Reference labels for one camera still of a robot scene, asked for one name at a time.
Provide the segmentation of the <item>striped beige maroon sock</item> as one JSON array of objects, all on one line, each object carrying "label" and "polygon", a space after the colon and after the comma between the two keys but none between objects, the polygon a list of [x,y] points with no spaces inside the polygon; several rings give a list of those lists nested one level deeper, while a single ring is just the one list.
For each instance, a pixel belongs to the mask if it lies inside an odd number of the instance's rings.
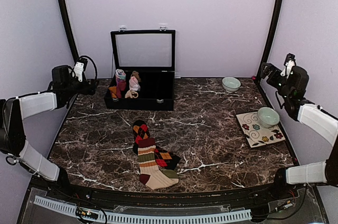
[{"label": "striped beige maroon sock", "polygon": [[159,169],[154,157],[155,147],[138,148],[138,162],[140,176],[139,180],[143,185],[146,185],[152,190],[168,188],[178,184],[179,176],[173,170]]}]

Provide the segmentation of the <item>black argyle orange red sock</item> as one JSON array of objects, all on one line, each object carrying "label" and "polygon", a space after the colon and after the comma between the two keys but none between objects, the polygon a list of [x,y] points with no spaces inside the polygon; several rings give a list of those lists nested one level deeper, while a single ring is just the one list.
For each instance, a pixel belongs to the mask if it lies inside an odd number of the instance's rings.
[{"label": "black argyle orange red sock", "polygon": [[132,130],[134,136],[133,152],[136,155],[138,155],[139,146],[153,146],[155,147],[154,157],[157,165],[167,170],[175,170],[181,158],[157,146],[155,144],[155,138],[151,137],[148,126],[143,120],[135,121]]}]

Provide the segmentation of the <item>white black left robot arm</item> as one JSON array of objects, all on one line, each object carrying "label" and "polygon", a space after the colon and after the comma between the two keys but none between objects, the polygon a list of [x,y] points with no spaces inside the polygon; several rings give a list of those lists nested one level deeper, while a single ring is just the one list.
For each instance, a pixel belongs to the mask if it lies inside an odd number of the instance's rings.
[{"label": "white black left robot arm", "polygon": [[66,170],[48,160],[47,149],[74,96],[96,92],[98,80],[85,77],[86,67],[85,58],[72,67],[57,66],[47,90],[1,99],[1,152],[7,163],[54,183],[53,191],[63,201],[74,197],[74,188]]}]

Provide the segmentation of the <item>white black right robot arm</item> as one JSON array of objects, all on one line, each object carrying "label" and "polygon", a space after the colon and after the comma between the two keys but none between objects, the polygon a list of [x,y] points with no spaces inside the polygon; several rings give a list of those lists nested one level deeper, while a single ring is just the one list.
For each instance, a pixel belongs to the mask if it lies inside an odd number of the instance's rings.
[{"label": "white black right robot arm", "polygon": [[337,118],[320,105],[305,98],[309,81],[305,69],[289,61],[284,70],[271,63],[263,63],[261,77],[276,89],[282,97],[281,104],[290,118],[309,128],[315,137],[321,138],[331,147],[329,156],[322,161],[305,165],[281,168],[276,172],[269,194],[280,200],[297,184],[320,184],[337,187]]}]

